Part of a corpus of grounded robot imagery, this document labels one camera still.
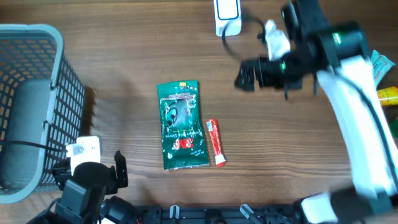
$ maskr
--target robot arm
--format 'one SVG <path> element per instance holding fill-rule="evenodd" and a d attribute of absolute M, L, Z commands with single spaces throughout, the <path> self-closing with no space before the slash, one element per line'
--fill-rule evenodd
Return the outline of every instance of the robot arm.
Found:
<path fill-rule="evenodd" d="M 355 22 L 330 26 L 318 0 L 296 0 L 282 8 L 296 49 L 276 61 L 245 60 L 238 88 L 274 86 L 287 91 L 313 73 L 335 111 L 351 161 L 353 187 L 298 202 L 303 222 L 352 223 L 397 206 L 397 147 L 378 102 L 364 32 Z"/>
<path fill-rule="evenodd" d="M 391 211 L 396 206 L 397 148 L 378 102 L 373 66 L 369 59 L 355 56 L 342 60 L 336 72 L 363 91 L 377 117 L 375 121 L 360 94 L 334 71 L 317 72 L 346 143 L 354 187 L 303 199 L 303 214 L 310 223 L 351 223 Z M 384 133 L 380 133 L 377 122 Z"/>

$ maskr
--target wood grain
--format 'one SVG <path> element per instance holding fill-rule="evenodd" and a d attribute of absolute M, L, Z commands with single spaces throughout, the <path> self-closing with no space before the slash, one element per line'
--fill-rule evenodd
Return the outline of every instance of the wood grain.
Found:
<path fill-rule="evenodd" d="M 283 27 L 284 3 L 247 0 L 243 6 Z M 333 23 L 360 22 L 371 47 L 398 62 L 397 1 L 321 4 Z M 215 35 L 212 1 L 2 6 L 0 22 L 51 24 L 63 34 L 66 56 L 92 90 L 93 114 L 86 114 L 86 128 L 102 136 L 107 166 L 117 150 L 126 156 L 129 187 L 118 196 L 135 205 L 290 203 L 350 180 L 334 112 L 323 93 L 312 96 L 311 78 L 290 101 L 280 91 L 234 89 L 239 62 Z M 245 26 L 228 41 L 245 56 L 265 54 L 257 30 Z M 396 75 L 396 70 L 389 73 L 381 87 L 396 85 Z M 155 85 L 187 79 L 200 82 L 203 120 L 219 121 L 228 160 L 220 169 L 206 133 L 211 166 L 163 170 Z M 393 118 L 394 110 L 388 112 Z M 0 216 L 4 223 L 25 223 L 59 195 L 33 194 L 0 205 Z"/>

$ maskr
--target green packet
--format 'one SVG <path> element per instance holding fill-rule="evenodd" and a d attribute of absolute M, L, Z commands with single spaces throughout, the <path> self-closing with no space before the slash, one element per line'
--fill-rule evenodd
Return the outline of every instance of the green packet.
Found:
<path fill-rule="evenodd" d="M 164 169 L 207 166 L 197 80 L 158 84 Z"/>

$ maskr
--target red snack stick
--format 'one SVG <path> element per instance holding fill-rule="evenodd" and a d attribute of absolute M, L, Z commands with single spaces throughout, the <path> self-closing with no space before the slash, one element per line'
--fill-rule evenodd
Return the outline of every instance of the red snack stick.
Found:
<path fill-rule="evenodd" d="M 222 167 L 226 164 L 225 157 L 221 151 L 221 136 L 220 129 L 218 128 L 218 122 L 216 119 L 210 119 L 206 122 L 207 129 L 210 133 L 211 143 L 213 145 L 214 154 L 216 156 L 216 166 Z"/>

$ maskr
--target basket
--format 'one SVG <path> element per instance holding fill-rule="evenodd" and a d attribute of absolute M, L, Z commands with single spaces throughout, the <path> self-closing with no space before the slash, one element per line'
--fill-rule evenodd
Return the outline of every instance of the basket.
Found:
<path fill-rule="evenodd" d="M 61 149 L 80 135 L 85 89 L 63 54 L 52 26 L 0 25 L 0 141 L 29 141 Z M 55 190 L 52 166 L 65 152 L 0 148 L 0 203 L 33 191 Z"/>

